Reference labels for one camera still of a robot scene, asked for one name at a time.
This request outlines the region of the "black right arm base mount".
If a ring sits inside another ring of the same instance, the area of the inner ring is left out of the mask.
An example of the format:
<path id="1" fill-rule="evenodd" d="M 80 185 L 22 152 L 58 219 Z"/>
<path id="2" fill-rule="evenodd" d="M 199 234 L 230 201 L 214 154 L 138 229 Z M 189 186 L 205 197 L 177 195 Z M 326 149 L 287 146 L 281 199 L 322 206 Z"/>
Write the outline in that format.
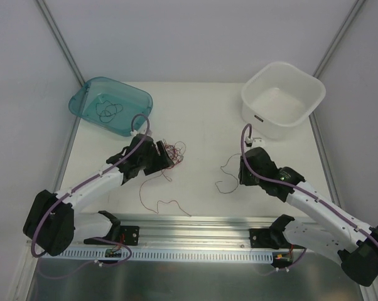
<path id="1" fill-rule="evenodd" d="M 291 248 L 291 243 L 284 237 L 284 230 L 294 220 L 294 217 L 282 214 L 268 228 L 250 228 L 251 248 L 270 248 L 273 250 Z"/>

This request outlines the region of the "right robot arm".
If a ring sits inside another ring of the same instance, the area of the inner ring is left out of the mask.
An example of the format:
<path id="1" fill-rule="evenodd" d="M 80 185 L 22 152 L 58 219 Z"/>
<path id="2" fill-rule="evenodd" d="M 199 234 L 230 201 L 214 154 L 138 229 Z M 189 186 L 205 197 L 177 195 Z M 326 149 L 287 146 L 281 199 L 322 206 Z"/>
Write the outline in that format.
<path id="1" fill-rule="evenodd" d="M 339 264 L 351 280 L 365 287 L 378 277 L 378 225 L 373 227 L 327 201 L 294 169 L 278 168 L 262 147 L 242 151 L 239 183 L 259 186 L 320 226 L 309 227 L 282 214 L 269 228 L 251 231 L 254 244 L 275 250 L 302 246 Z"/>

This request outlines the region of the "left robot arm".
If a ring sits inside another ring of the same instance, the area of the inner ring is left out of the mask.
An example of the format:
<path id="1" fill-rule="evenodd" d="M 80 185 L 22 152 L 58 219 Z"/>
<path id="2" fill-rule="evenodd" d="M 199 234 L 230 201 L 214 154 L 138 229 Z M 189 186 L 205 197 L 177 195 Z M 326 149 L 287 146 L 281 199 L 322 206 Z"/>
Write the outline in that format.
<path id="1" fill-rule="evenodd" d="M 28 213 L 23 233 L 50 256 L 57 256 L 69 245 L 121 242 L 123 227 L 113 214 L 102 210 L 82 211 L 111 190 L 135 178 L 139 172 L 154 174 L 173 166 L 162 141 L 137 134 L 129 146 L 111 156 L 100 171 L 75 188 L 51 193 L 39 192 Z"/>

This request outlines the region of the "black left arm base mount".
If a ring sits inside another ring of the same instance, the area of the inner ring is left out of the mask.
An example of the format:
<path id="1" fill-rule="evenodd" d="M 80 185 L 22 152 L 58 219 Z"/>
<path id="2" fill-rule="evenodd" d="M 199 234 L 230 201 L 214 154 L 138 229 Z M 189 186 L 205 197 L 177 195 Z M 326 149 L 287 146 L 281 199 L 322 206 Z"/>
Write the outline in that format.
<path id="1" fill-rule="evenodd" d="M 89 223 L 89 235 L 83 240 L 85 245 L 112 245 L 120 243 L 126 246 L 138 246 L 139 226 L 123 225 L 116 216 L 108 211 L 94 214 L 96 221 Z"/>

